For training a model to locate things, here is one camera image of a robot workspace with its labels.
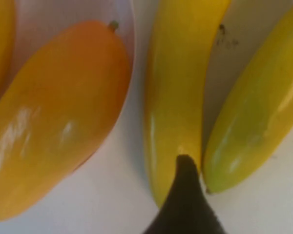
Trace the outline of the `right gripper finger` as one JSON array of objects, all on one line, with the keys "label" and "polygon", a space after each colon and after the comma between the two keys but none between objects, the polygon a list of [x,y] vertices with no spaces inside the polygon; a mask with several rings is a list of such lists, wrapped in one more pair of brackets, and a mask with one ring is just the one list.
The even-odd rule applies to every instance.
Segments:
[{"label": "right gripper finger", "polygon": [[176,174],[169,194],[146,234],[225,234],[205,199],[197,166],[189,155],[176,159]]}]

